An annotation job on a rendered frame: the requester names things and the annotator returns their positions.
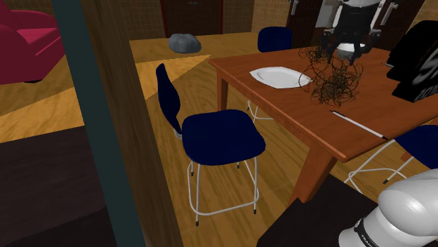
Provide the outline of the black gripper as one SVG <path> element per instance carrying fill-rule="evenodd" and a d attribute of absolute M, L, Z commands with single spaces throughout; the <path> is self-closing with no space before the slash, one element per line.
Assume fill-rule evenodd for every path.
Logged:
<path fill-rule="evenodd" d="M 321 38 L 321 47 L 326 54 L 327 63 L 332 61 L 333 52 L 341 43 L 352 43 L 353 54 L 349 65 L 353 65 L 362 54 L 369 53 L 375 42 L 381 37 L 380 29 L 371 29 L 374 5 L 342 5 L 342 11 L 335 28 L 325 29 Z"/>

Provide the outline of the white bowl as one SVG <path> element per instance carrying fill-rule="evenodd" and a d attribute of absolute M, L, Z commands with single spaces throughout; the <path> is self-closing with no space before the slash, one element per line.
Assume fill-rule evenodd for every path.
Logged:
<path fill-rule="evenodd" d="M 337 56 L 342 59 L 351 60 L 354 54 L 354 44 L 352 43 L 341 43 L 337 47 Z"/>

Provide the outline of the navy blue chair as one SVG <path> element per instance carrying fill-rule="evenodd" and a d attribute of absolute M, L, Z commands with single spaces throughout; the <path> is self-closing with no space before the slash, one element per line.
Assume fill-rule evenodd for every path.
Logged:
<path fill-rule="evenodd" d="M 258 50 L 261 53 L 291 49 L 293 32 L 287 27 L 264 27 L 258 33 Z"/>
<path fill-rule="evenodd" d="M 193 114 L 180 123 L 177 115 L 180 111 L 180 98 L 168 77 L 165 64 L 156 68 L 157 95 L 161 112 L 170 123 L 177 139 L 182 141 L 186 155 L 190 158 L 187 167 L 187 179 L 197 177 L 196 201 L 189 200 L 192 211 L 196 214 L 195 225 L 199 217 L 216 215 L 234 209 L 252 206 L 257 212 L 260 198 L 258 189 L 258 156 L 266 148 L 265 140 L 256 129 L 252 118 L 238 109 L 226 109 L 217 112 Z M 254 189 L 253 200 L 241 205 L 218 211 L 202 213 L 199 210 L 200 170 L 202 166 L 222 166 L 246 163 L 254 159 L 254 170 L 249 171 Z"/>
<path fill-rule="evenodd" d="M 380 154 L 384 149 L 389 147 L 391 144 L 397 142 L 407 153 L 411 156 L 405 160 L 405 162 L 398 167 L 397 170 L 393 168 L 372 168 L 364 169 L 364 167 L 372 161 L 378 154 Z M 351 182 L 353 187 L 362 193 L 360 188 L 353 181 L 353 177 L 358 173 L 366 173 L 371 171 L 392 171 L 392 174 L 387 177 L 383 184 L 387 184 L 395 175 L 401 176 L 406 179 L 406 176 L 401 173 L 401 169 L 407 166 L 412 160 L 417 159 L 423 165 L 427 166 L 429 169 L 438 168 L 438 125 L 430 124 L 416 127 L 394 139 L 386 142 L 382 147 L 380 147 L 375 153 L 373 153 L 365 162 L 354 171 L 348 173 L 347 178 L 343 181 L 344 183 Z"/>

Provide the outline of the white plate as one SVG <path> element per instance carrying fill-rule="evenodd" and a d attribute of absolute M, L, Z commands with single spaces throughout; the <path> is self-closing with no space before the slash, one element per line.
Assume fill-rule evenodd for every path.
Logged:
<path fill-rule="evenodd" d="M 286 67 L 263 67 L 251 71 L 250 75 L 260 83 L 276 89 L 298 88 L 312 81 L 302 72 Z"/>

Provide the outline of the white pen with black tip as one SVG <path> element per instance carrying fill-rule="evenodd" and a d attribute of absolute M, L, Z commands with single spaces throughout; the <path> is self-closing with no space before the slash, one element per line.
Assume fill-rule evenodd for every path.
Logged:
<path fill-rule="evenodd" d="M 376 131 L 374 131 L 374 130 L 372 130 L 372 129 L 364 126 L 364 125 L 362 125 L 361 123 L 359 123 L 357 121 L 354 121 L 354 120 L 346 117 L 345 115 L 343 115 L 343 114 L 341 114 L 341 113 L 339 113 L 337 111 L 331 110 L 330 112 L 332 112 L 336 116 L 339 116 L 340 118 L 342 118 L 342 119 L 344 119 L 346 121 L 349 121 L 351 124 L 354 124 L 355 126 L 358 126 L 358 127 L 362 128 L 362 129 L 364 129 L 365 131 L 368 131 L 368 132 L 372 133 L 373 135 L 375 135 L 375 136 L 377 136 L 379 138 L 382 138 L 384 140 L 388 140 L 384 135 L 382 135 L 382 134 L 380 134 L 380 133 L 378 133 L 378 132 L 376 132 Z"/>

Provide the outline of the brown wooden table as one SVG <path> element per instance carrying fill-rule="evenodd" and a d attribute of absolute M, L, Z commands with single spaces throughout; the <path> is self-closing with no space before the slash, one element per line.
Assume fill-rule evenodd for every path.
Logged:
<path fill-rule="evenodd" d="M 343 163 L 374 149 L 412 128 L 438 117 L 438 95 L 415 103 L 392 96 L 397 82 L 386 77 L 388 51 L 373 49 L 358 60 L 364 66 L 358 95 L 341 107 L 313 103 L 301 88 L 275 89 L 256 81 L 250 71 L 261 67 L 288 67 L 304 72 L 308 66 L 298 50 L 256 53 L 211 59 L 217 70 L 218 109 L 227 107 L 233 86 L 262 111 L 299 138 L 309 152 L 291 199 L 311 200 L 337 161 Z M 331 110 L 384 135 L 379 138 Z"/>

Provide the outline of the dark brown door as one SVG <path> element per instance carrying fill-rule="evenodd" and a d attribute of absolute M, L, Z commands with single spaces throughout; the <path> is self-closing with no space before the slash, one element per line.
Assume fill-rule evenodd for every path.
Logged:
<path fill-rule="evenodd" d="M 160 0 L 166 38 L 222 34 L 224 0 Z"/>

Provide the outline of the grey rock-shaped pouf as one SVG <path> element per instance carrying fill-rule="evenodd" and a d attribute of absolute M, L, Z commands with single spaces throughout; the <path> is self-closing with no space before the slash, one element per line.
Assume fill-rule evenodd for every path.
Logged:
<path fill-rule="evenodd" d="M 172 34 L 168 46 L 175 53 L 198 53 L 201 50 L 201 43 L 191 34 Z"/>

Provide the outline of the wooden door with teal edge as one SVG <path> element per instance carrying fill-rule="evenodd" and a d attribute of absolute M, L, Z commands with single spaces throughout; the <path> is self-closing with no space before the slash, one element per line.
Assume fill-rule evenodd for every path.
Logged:
<path fill-rule="evenodd" d="M 184 247 L 119 0 L 51 0 L 118 247 Z"/>

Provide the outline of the red sofa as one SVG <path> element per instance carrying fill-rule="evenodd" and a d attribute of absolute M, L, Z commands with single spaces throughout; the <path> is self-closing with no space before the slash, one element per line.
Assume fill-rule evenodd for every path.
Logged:
<path fill-rule="evenodd" d="M 0 85 L 41 81 L 65 55 L 56 19 L 0 0 Z"/>

